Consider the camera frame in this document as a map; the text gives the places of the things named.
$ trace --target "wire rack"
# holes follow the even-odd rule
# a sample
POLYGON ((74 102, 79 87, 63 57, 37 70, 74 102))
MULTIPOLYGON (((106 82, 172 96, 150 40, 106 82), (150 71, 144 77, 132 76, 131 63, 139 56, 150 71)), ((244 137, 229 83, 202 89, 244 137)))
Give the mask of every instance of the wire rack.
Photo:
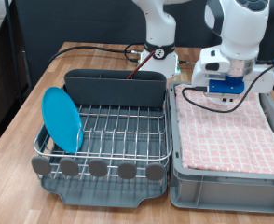
POLYGON ((78 105, 77 108, 84 135, 82 146, 76 153, 65 152, 55 143, 50 147, 48 132, 46 136, 42 136, 45 126, 34 140, 34 150, 50 162, 49 175, 52 180, 72 178, 62 172, 62 158, 71 158, 78 164, 78 181, 101 179, 90 174, 89 162, 92 159, 106 162, 105 182, 112 178, 122 182, 122 178, 118 176, 118 165, 123 161, 133 162, 137 168, 133 184, 142 180, 142 183, 148 185, 146 167, 149 164, 168 165, 171 151, 167 114, 163 108, 103 105, 78 105))

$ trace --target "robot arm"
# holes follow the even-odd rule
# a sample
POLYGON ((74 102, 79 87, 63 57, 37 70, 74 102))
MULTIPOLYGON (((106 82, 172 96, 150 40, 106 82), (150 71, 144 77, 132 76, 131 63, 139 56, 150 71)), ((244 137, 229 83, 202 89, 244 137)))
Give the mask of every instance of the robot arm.
MULTIPOLYGON (((207 26, 221 36, 222 43, 203 49, 193 76, 193 86, 207 86, 204 94, 219 105, 227 105, 248 90, 253 80, 269 68, 255 64, 268 18, 274 18, 274 0, 208 0, 207 26)), ((274 69, 267 71, 251 91, 273 89, 274 69)))
POLYGON ((144 13, 146 20, 146 43, 142 59, 153 50, 156 54, 142 68, 145 71, 162 73, 166 78, 179 73, 175 53, 175 28, 173 16, 164 12, 163 6, 190 0, 132 0, 144 13))

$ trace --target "dish towel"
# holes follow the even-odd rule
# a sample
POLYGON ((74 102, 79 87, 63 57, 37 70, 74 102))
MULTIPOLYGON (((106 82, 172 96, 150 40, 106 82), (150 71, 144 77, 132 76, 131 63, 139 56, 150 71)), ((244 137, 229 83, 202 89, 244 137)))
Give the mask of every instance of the dish towel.
MULTIPOLYGON (((232 113, 220 114, 191 105, 182 95, 187 85, 175 88, 178 127, 184 168, 274 174, 274 132, 259 102, 259 94, 249 93, 232 113)), ((218 110, 202 92, 185 91, 186 97, 218 110)))

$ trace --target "dark background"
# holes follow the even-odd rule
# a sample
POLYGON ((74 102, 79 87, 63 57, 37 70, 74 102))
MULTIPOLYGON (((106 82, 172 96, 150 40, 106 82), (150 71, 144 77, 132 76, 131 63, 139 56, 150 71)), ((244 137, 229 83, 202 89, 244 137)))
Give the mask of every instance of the dark background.
MULTIPOLYGON (((143 12, 131 0, 16 0, 33 85, 63 42, 129 44, 145 41, 143 12)), ((177 23, 176 46, 206 48, 221 43, 204 23, 206 0, 165 6, 177 23)), ((274 24, 259 59, 274 58, 274 24)))

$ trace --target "gray plastic bin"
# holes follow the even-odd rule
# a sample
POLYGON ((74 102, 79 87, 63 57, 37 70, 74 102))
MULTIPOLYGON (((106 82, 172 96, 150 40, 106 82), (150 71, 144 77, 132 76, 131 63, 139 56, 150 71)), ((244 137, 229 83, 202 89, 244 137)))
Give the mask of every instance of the gray plastic bin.
MULTIPOLYGON (((190 82, 171 82, 168 92, 171 111, 171 202, 177 207, 274 213, 274 175, 203 171, 182 167, 174 88, 190 82)), ((274 132, 274 101, 261 94, 274 132)))

